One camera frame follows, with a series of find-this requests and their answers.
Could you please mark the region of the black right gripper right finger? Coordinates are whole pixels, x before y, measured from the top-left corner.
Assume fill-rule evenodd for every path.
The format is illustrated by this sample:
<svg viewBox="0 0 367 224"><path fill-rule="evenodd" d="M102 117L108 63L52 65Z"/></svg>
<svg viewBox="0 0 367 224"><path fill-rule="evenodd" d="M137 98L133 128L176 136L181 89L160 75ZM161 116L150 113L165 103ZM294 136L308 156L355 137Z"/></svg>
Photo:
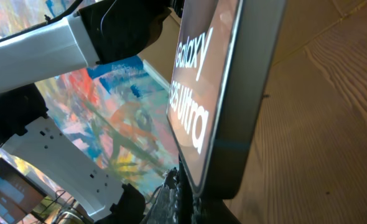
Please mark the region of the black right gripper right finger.
<svg viewBox="0 0 367 224"><path fill-rule="evenodd" d="M192 224L241 224L220 200L193 198Z"/></svg>

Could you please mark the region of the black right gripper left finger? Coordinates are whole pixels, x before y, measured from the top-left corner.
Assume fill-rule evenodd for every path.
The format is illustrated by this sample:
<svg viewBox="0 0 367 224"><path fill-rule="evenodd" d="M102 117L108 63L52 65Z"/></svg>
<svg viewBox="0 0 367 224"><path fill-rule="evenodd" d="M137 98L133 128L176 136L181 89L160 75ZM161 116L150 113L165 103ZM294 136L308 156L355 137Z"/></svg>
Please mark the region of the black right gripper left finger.
<svg viewBox="0 0 367 224"><path fill-rule="evenodd" d="M180 210L179 171L174 167L165 173L155 202L141 224L178 224Z"/></svg>

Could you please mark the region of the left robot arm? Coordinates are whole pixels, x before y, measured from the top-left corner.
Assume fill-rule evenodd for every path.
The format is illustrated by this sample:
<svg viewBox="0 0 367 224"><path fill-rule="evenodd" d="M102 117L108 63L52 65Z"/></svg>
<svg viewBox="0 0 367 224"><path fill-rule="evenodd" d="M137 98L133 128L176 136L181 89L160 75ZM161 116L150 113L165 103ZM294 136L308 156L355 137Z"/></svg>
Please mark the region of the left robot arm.
<svg viewBox="0 0 367 224"><path fill-rule="evenodd" d="M75 1L61 15L0 39L0 147L66 190L96 222L141 219L143 195L101 169L59 130L46 103L76 94L88 106L105 89L88 75L58 86L57 76L136 56L153 44L170 1Z"/></svg>

